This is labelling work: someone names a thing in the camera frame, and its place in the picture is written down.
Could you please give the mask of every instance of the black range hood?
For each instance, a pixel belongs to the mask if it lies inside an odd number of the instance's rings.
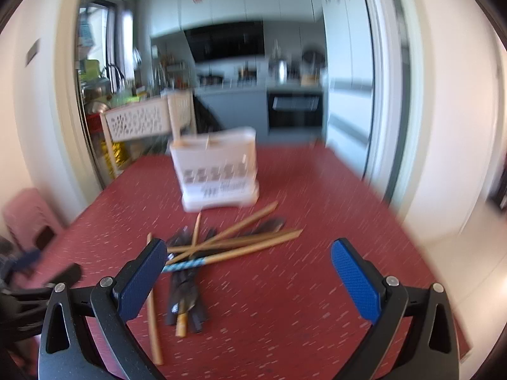
[[[264,55],[262,21],[229,22],[185,31],[196,63]]]

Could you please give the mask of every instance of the chair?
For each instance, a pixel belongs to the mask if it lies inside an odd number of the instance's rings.
[[[100,121],[115,177],[119,176],[122,170],[116,164],[113,142],[170,133],[173,139],[177,140],[181,129],[187,126],[192,134],[197,133],[192,91],[180,91],[117,107],[102,113]]]
[[[25,252],[33,248],[43,250],[63,231],[62,224],[36,188],[21,190],[2,212],[14,242]]]

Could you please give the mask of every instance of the wooden stick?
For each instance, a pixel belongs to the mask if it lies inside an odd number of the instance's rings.
[[[221,233],[218,233],[215,237],[210,238],[209,240],[206,240],[204,243],[200,244],[199,247],[206,247],[210,244],[217,242],[218,240],[222,240],[225,237],[228,237],[238,231],[240,231],[242,228],[248,226],[249,224],[255,223],[258,219],[263,218],[264,216],[267,216],[268,214],[272,213],[276,206],[278,205],[278,201],[275,201],[274,203],[271,203],[270,205],[266,206],[262,210],[257,211],[257,213],[253,213],[251,216],[245,218],[244,220],[240,221],[239,223],[234,224],[233,226],[227,228]],[[191,256],[197,251],[197,246],[191,248],[190,250],[187,250],[184,253],[181,253],[179,256],[176,256],[175,258],[169,260],[166,264],[173,264],[176,263],[188,256]]]
[[[148,234],[146,238],[146,245],[151,241],[152,235]],[[157,332],[157,316],[155,315],[155,300],[153,298],[153,290],[148,294],[146,299],[146,309],[148,310],[148,333],[150,335],[150,347],[151,347],[151,360],[156,366],[164,364],[162,358],[162,350],[160,349],[160,343]]]
[[[197,239],[199,238],[199,224],[201,223],[201,213],[197,215],[194,226],[194,234],[192,234],[192,247],[197,245]]]
[[[176,320],[176,337],[183,338],[187,336],[188,313],[184,312],[185,303],[182,299],[178,304],[178,319]]]
[[[196,246],[196,248],[197,248],[197,251],[203,251],[203,250],[230,249],[230,248],[243,247],[243,246],[248,246],[253,243],[260,243],[260,242],[263,242],[263,241],[268,240],[270,238],[283,236],[283,235],[286,235],[287,233],[290,233],[291,231],[294,231],[294,229],[287,229],[287,230],[276,231],[276,232],[255,234],[252,236],[245,236],[245,237],[228,238],[226,240],[220,240],[218,242],[215,242],[209,246],[202,247],[202,244],[198,244]],[[192,247],[193,246],[168,247],[167,252],[168,253],[185,253],[187,250],[190,250]]]
[[[288,240],[293,240],[294,238],[299,237],[303,230],[297,230],[290,233],[287,233],[284,236],[271,238],[270,240],[266,240],[264,242],[260,242],[257,244],[252,244],[251,246],[242,247],[235,250],[230,250],[225,253],[214,254],[212,256],[207,256],[203,258],[198,258],[196,260],[183,261],[178,264],[171,264],[164,267],[162,270],[163,273],[168,273],[169,271],[178,271],[185,269],[192,269],[194,267],[200,267],[206,264],[218,263],[219,261],[230,260],[235,257],[244,256],[245,254],[255,253],[256,251],[264,250],[270,247],[273,247],[280,243],[285,243]]]

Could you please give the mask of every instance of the utensil holder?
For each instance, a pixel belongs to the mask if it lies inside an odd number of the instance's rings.
[[[182,136],[170,150],[185,211],[249,206],[259,198],[254,129]]]

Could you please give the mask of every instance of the speckled red tabletop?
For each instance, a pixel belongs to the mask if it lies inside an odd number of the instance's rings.
[[[384,275],[405,285],[428,287],[434,277],[387,206],[332,152],[321,146],[258,149],[260,198],[251,208],[203,212],[201,234],[220,230],[278,200],[286,227],[304,228],[290,243],[203,267],[198,274],[210,320],[185,339],[164,325],[169,274],[155,285],[161,372],[188,379],[323,379],[339,371],[366,334],[364,321],[330,260],[330,245],[346,237]],[[138,160],[52,243],[32,286],[79,263],[79,286],[114,276],[145,247],[146,235],[167,239],[195,214],[184,213],[181,193],[166,156]],[[98,328],[91,328],[108,368],[119,369]],[[378,370],[389,371],[408,328],[404,322]],[[143,308],[128,323],[151,355]],[[458,329],[460,353],[469,347]]]

